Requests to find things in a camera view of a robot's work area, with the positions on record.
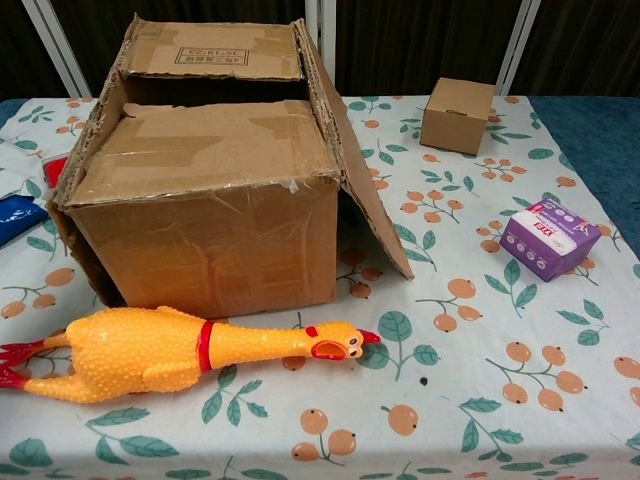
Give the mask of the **red square flat box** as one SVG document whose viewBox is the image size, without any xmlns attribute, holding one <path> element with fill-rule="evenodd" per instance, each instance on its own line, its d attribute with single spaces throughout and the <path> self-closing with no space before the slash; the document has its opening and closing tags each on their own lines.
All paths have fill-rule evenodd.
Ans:
<svg viewBox="0 0 640 480">
<path fill-rule="evenodd" d="M 63 172 L 68 161 L 69 154 L 61 154 L 50 156 L 42 160 L 42 170 L 45 183 L 48 188 L 53 189 L 59 181 L 59 177 Z"/>
</svg>

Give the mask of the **small closed cardboard box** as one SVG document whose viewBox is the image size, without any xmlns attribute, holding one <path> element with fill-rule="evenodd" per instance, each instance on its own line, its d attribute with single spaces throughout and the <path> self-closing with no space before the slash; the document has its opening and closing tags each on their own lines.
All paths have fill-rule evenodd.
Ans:
<svg viewBox="0 0 640 480">
<path fill-rule="evenodd" d="M 424 109 L 419 143 L 458 153 L 477 154 L 494 93 L 492 84 L 439 78 Z"/>
</svg>

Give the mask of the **purple and white carton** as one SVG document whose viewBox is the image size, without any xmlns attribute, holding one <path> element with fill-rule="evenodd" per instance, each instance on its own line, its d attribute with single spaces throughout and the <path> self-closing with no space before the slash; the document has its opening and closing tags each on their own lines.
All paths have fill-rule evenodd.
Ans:
<svg viewBox="0 0 640 480">
<path fill-rule="evenodd" d="M 500 244 L 540 279 L 549 282 L 578 266 L 600 237 L 597 226 L 546 198 L 513 214 Z"/>
</svg>

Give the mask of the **white upright frame post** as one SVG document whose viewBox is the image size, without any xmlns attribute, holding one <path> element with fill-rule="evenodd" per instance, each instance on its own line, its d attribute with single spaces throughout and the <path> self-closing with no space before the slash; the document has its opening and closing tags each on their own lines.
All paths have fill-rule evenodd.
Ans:
<svg viewBox="0 0 640 480">
<path fill-rule="evenodd" d="M 304 0 L 305 21 L 325 69 L 335 82 L 337 0 Z"/>
</svg>

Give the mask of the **black pleated curtain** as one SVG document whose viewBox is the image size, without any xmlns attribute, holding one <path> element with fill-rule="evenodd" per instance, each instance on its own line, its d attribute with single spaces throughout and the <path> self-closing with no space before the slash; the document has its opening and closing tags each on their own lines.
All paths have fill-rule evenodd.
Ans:
<svg viewBox="0 0 640 480">
<path fill-rule="evenodd" d="M 50 0 L 92 94 L 134 17 L 286 24 L 304 0 Z M 337 0 L 335 86 L 426 94 L 441 77 L 497 80 L 521 0 Z M 640 0 L 541 0 L 517 95 L 640 97 Z M 0 0 L 0 101 L 66 89 L 22 3 Z"/>
</svg>

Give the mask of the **floral print tablecloth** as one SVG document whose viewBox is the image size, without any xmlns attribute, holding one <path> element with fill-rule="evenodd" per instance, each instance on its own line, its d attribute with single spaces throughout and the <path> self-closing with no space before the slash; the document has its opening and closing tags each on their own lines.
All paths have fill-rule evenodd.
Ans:
<svg viewBox="0 0 640 480">
<path fill-rule="evenodd" d="M 640 254 L 528 99 L 494 100 L 478 157 L 419 144 L 423 97 L 346 99 L 415 277 L 345 205 L 335 302 L 247 323 L 344 319 L 382 338 L 361 359 L 94 406 L 0 391 L 0 480 L 640 480 Z M 546 198 L 601 231 L 549 282 L 500 244 Z"/>
</svg>

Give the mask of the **yellow rubber chicken toy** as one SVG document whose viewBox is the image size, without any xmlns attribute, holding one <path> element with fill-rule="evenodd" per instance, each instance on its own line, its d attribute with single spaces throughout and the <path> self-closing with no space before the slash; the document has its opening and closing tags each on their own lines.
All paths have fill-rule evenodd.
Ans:
<svg viewBox="0 0 640 480">
<path fill-rule="evenodd" d="M 205 373 L 234 364 L 305 357 L 358 359 L 380 337 L 348 322 L 302 329 L 234 326 L 168 306 L 110 308 L 71 322 L 64 332 L 0 346 L 0 389 L 92 404 L 132 393 L 188 389 Z M 15 371 L 35 354 L 67 348 L 73 372 L 27 378 Z"/>
</svg>

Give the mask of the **blue pouch with white print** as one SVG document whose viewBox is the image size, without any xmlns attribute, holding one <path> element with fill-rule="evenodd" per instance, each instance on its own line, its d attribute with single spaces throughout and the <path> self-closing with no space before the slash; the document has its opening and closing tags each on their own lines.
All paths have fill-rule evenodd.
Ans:
<svg viewBox="0 0 640 480">
<path fill-rule="evenodd" d="M 0 247 L 42 223 L 48 213 L 32 196 L 9 195 L 0 199 Z"/>
</svg>

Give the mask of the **white slanted frame post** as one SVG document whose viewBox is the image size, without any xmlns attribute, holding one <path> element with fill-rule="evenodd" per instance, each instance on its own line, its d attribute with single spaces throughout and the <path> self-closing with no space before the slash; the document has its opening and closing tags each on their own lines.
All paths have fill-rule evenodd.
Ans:
<svg viewBox="0 0 640 480">
<path fill-rule="evenodd" d="M 520 0 L 501 68 L 496 81 L 496 94 L 508 96 L 517 73 L 541 0 Z"/>
<path fill-rule="evenodd" d="M 21 0 L 70 97 L 92 97 L 51 0 Z"/>
</svg>

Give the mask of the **large brown cardboard box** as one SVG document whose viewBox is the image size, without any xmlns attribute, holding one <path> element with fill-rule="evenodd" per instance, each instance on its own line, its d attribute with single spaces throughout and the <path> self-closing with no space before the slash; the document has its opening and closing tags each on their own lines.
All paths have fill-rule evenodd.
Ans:
<svg viewBox="0 0 640 480">
<path fill-rule="evenodd" d="M 214 318 L 331 301 L 341 194 L 411 277 L 303 20 L 135 18 L 48 208 L 105 305 Z"/>
</svg>

